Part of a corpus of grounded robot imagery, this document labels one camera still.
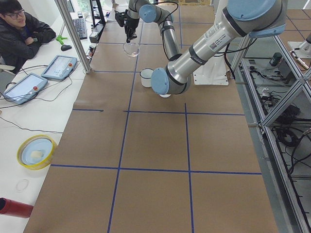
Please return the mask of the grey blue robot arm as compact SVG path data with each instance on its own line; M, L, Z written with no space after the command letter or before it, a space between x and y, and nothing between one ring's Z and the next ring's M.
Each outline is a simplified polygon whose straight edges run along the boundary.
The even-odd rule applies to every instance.
M221 17L189 49L180 53L173 26L173 15L147 0L131 0L128 8L115 14L124 28L126 42L137 37L139 20L157 23L169 62L151 75L151 86L159 95L178 95L190 86L190 76L218 51L237 37L251 38L279 35L285 30L286 0L230 0Z

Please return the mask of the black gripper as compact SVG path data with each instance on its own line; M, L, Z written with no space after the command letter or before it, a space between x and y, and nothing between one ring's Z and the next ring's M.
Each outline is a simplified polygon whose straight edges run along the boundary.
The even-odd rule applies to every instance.
M127 35L127 38L126 38L127 43L131 42L131 36L132 36L132 40L137 38L136 28L138 27L138 24L139 24L139 19L128 18L125 21L124 29Z

